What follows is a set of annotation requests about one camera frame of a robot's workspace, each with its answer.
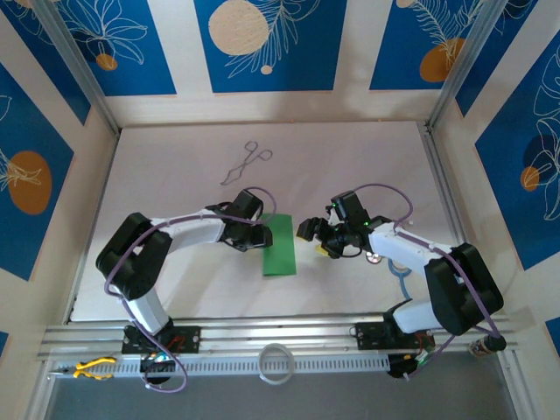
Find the green paper sheet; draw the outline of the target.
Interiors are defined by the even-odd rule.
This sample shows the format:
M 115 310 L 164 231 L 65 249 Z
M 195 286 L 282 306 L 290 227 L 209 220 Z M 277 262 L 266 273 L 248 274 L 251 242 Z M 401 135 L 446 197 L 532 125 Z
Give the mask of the green paper sheet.
M 272 233 L 272 245 L 262 252 L 262 275 L 264 277 L 296 275 L 292 216 L 277 213 L 266 226 Z

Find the spice bottle with black cap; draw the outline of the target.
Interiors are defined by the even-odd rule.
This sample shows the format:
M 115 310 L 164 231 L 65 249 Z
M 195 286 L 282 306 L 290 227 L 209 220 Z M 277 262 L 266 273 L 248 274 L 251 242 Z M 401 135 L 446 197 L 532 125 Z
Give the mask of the spice bottle with black cap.
M 507 341 L 503 336 L 494 337 L 490 334 L 471 342 L 467 350 L 474 357 L 484 357 L 505 350 Z

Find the aluminium frame post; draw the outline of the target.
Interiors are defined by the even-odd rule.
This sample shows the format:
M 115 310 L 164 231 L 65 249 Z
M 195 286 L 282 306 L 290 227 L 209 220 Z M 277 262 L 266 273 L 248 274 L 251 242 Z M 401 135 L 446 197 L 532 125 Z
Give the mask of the aluminium frame post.
M 463 86 L 466 76 L 479 57 L 507 2 L 508 0 L 485 0 L 483 2 L 481 11 L 466 36 L 465 43 L 444 82 L 436 104 L 425 121 L 425 128 L 430 135 L 435 133 L 436 128 L 445 116 L 446 110 Z
M 105 95 L 97 82 L 91 68 L 76 44 L 72 33 L 68 30 L 56 6 L 50 0 L 30 0 L 35 15 L 49 36 L 69 72 L 96 110 L 101 121 L 117 140 L 121 128 L 105 99 Z

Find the yellow-handled pliers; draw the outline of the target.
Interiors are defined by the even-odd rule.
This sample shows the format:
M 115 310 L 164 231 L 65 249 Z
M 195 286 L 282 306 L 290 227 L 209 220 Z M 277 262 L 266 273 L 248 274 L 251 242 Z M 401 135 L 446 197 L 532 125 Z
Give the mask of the yellow-handled pliers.
M 90 360 L 88 362 L 79 362 L 71 367 L 58 367 L 50 371 L 49 375 L 72 376 L 74 379 L 84 377 L 96 381 L 105 381 L 108 379 L 113 379 L 114 376 L 112 374 L 95 374 L 92 373 L 90 369 L 98 367 L 103 364 L 113 365 L 116 362 L 117 359 L 114 357 L 110 357 L 110 356 L 101 357 L 101 358 Z

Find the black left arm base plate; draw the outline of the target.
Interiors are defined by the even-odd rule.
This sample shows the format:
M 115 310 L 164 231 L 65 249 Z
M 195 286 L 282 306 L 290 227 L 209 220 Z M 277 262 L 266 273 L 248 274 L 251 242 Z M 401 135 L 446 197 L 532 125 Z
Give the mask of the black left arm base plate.
M 122 354 L 152 354 L 159 347 L 150 341 L 137 327 L 126 325 L 122 340 Z M 174 354 L 197 354 L 200 348 L 199 326 L 166 327 L 154 335 L 160 345 Z

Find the long aluminium frame rail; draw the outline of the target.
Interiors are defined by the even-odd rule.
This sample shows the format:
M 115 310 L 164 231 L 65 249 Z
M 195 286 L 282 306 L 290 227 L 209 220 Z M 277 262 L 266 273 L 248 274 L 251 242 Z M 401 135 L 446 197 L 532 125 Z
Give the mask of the long aluminium frame rail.
M 382 321 L 380 313 L 323 314 L 244 318 L 177 318 L 176 326 L 198 326 L 204 355 L 256 355 L 280 343 L 295 355 L 355 354 L 351 336 L 357 323 Z M 121 352 L 127 321 L 71 322 L 49 325 L 39 344 L 41 361 L 84 361 Z

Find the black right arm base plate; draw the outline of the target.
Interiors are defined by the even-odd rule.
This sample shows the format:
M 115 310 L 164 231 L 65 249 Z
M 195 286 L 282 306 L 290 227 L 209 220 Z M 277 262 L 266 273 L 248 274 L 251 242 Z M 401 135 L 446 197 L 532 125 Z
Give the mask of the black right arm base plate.
M 434 338 L 426 330 L 406 333 L 389 322 L 360 322 L 353 329 L 360 350 L 429 350 L 435 347 Z

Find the aluminium table side rail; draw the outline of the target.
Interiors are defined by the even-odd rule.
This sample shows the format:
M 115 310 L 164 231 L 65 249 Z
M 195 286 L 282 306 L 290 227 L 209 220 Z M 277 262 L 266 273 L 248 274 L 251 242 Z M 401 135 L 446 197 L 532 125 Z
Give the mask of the aluminium table side rail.
M 484 320 L 484 313 L 477 306 L 480 294 L 468 284 L 477 282 L 475 269 L 483 269 L 484 273 L 487 273 L 487 269 L 478 250 L 466 241 L 448 179 L 432 137 L 423 124 L 420 123 L 418 128 L 451 232 L 459 240 L 458 244 L 451 245 L 441 254 L 427 248 L 431 258 L 424 264 L 421 272 L 428 284 L 430 307 L 436 321 L 440 322 L 446 331 L 461 334 Z
M 107 188 L 107 184 L 109 182 L 109 175 L 115 160 L 115 155 L 116 155 L 116 150 L 121 138 L 121 131 L 118 131 L 117 134 L 115 135 L 115 139 L 113 141 L 113 143 L 111 144 L 111 148 L 110 148 L 110 154 L 108 155 L 107 158 L 107 162 L 104 164 L 104 166 L 102 167 L 102 172 L 101 172 L 101 180 L 99 182 L 99 186 L 96 190 L 97 195 L 95 197 L 95 202 L 94 202 L 94 209 L 92 210 L 92 213 L 89 214 L 86 218 L 86 227 L 87 227 L 87 237 L 86 240 L 84 242 L 84 245 L 82 246 L 81 249 L 81 253 L 80 253 L 80 259 L 77 262 L 76 265 L 76 270 L 74 273 L 74 277 L 73 277 L 73 283 L 72 283 L 72 287 L 69 290 L 68 293 L 68 299 L 66 301 L 66 307 L 64 310 L 64 313 L 61 317 L 61 321 L 62 321 L 62 325 L 65 326 L 67 325 L 70 321 L 71 321 L 71 317 L 74 311 L 74 305 L 75 305 L 75 301 L 76 298 L 78 296 L 78 292 L 79 292 L 79 288 L 80 288 L 80 284 L 81 284 L 81 279 L 83 276 L 83 272 L 85 269 L 85 265 L 87 262 L 87 258 L 88 258 L 88 252 L 91 248 L 91 243 L 93 240 L 93 236 L 94 236 L 94 232 L 95 232 L 95 227 L 99 218 L 99 213 L 101 211 L 101 207 L 102 207 L 102 200 Z

